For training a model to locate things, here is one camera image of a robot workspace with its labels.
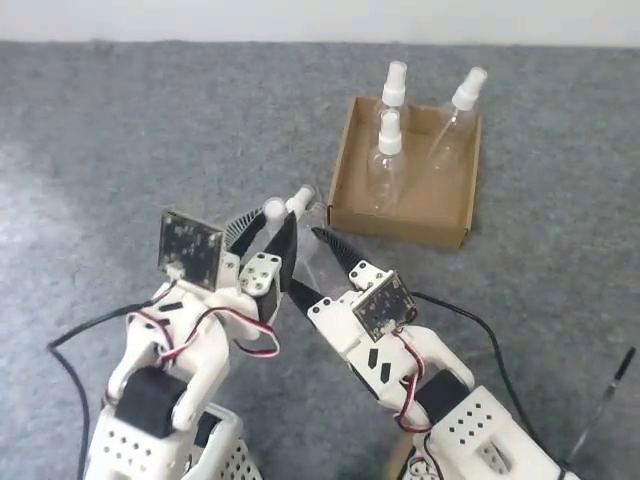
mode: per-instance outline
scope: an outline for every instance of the ventilation hole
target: ventilation hole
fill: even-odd
[[[174,303],[167,303],[166,305],[162,305],[161,307],[158,307],[158,310],[160,310],[161,312],[170,312],[172,310],[179,310],[182,308],[182,302],[174,302]]]

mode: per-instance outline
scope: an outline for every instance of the gray carpet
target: gray carpet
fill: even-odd
[[[378,92],[393,58],[413,103],[489,71],[473,235],[460,252],[349,238],[484,316],[540,435],[567,451],[640,343],[640,51],[0,43],[2,478],[72,477],[80,407],[44,346],[157,288],[161,207],[223,221],[305,182],[326,192],[349,98]],[[511,408],[478,328],[420,311]],[[290,302],[276,327],[282,354],[234,354],[217,396],[266,478],[374,478],[390,415]],[[94,417],[123,340],[115,321],[64,348]],[[639,407],[640,363],[578,460],[583,479],[637,478]]]

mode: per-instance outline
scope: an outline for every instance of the red white black wire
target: red white black wire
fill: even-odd
[[[399,412],[397,412],[394,415],[393,418],[395,419],[398,426],[405,432],[426,433],[430,430],[428,427],[415,427],[412,425],[404,424],[404,417],[407,415],[407,411],[409,410],[409,407],[411,406],[411,402],[415,397],[418,382],[422,380],[422,378],[424,377],[426,367],[424,364],[424,360],[422,359],[418,351],[413,347],[413,345],[411,345],[404,338],[402,338],[402,336],[400,335],[401,332],[402,332],[401,330],[396,330],[392,334],[394,337],[396,337],[402,342],[405,350],[407,350],[409,354],[413,357],[413,359],[416,361],[418,372],[411,375],[411,377],[405,382],[404,385],[405,385],[405,388],[407,389],[407,395],[404,398],[404,403],[402,405],[402,408],[400,409]]]

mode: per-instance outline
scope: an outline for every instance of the black cable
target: black cable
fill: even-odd
[[[89,417],[89,402],[87,400],[87,392],[82,385],[82,381],[80,380],[78,373],[76,372],[75,368],[73,368],[73,366],[69,363],[69,361],[58,351],[58,347],[68,342],[76,335],[79,335],[80,333],[89,330],[96,325],[100,325],[101,323],[107,322],[113,318],[122,317],[123,315],[136,312],[142,308],[150,307],[163,296],[164,295],[161,295],[155,300],[148,300],[143,303],[133,303],[131,305],[113,310],[112,312],[106,313],[100,317],[88,320],[72,328],[67,333],[61,335],[60,337],[47,344],[47,351],[51,353],[51,355],[53,355],[53,357],[58,362],[60,362],[60,365],[62,365],[62,367],[71,377],[71,380],[73,381],[73,384],[78,391],[78,395],[80,396],[80,403],[82,405],[82,437],[80,440],[80,455],[78,458],[78,470],[76,474],[77,480],[82,480],[84,478],[87,450],[89,448],[89,425],[91,422],[91,419]]]
[[[444,475],[442,474],[442,469],[440,468],[440,464],[436,460],[436,457],[429,451],[427,448],[427,438],[424,439],[424,453],[431,459],[433,462],[433,466],[436,467],[436,473],[438,474],[438,480],[444,480]]]
[[[507,372],[507,368],[505,367],[505,364],[504,364],[504,358],[502,357],[502,350],[500,349],[500,344],[498,343],[498,339],[496,338],[496,335],[491,329],[491,327],[477,315],[467,312],[466,310],[460,307],[457,307],[455,305],[452,305],[448,302],[445,302],[444,300],[440,300],[438,298],[431,297],[429,295],[426,295],[420,292],[411,292],[411,295],[414,297],[420,298],[426,302],[433,303],[434,305],[438,305],[440,307],[446,308],[447,310],[451,310],[452,312],[457,313],[458,315],[467,317],[482,327],[482,329],[489,336],[489,340],[491,341],[491,345],[493,346],[493,351],[495,353],[496,361],[498,363],[498,368],[500,369],[500,376],[502,377],[502,381],[504,382],[504,385],[507,388],[509,397],[511,397],[511,401],[513,402],[513,405],[515,406],[518,412],[518,415],[520,416],[520,420],[522,420],[522,423],[524,424],[525,429],[527,430],[527,432],[529,433],[533,441],[536,442],[538,446],[542,450],[544,450],[544,452],[550,458],[554,458],[549,453],[549,450],[546,448],[544,443],[540,440],[540,437],[536,433],[535,429],[533,428],[533,425],[531,424],[531,421],[529,420],[529,416],[527,415],[527,412],[525,412],[522,406],[522,403],[520,402],[520,398],[518,398],[518,394],[513,388],[513,384],[511,383],[511,379],[509,378],[509,373]]]

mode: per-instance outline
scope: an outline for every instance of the white bottle cap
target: white bottle cap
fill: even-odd
[[[454,93],[451,103],[458,110],[468,111],[473,108],[478,100],[478,94],[487,79],[487,71],[480,67],[473,67],[467,78]]]
[[[386,112],[382,115],[382,125],[378,134],[378,150],[385,155],[397,155],[402,151],[402,133],[400,133],[398,112]]]
[[[264,202],[264,216],[267,218],[267,225],[275,228],[280,228],[284,218],[287,216],[287,207],[284,200],[279,197],[273,197]]]
[[[389,107],[399,107],[404,103],[405,78],[407,76],[407,64],[404,62],[391,62],[387,83],[382,90],[382,103]]]
[[[296,218],[300,220],[315,194],[316,191],[311,185],[303,185],[293,197],[287,200],[286,209],[289,212],[296,212]]]

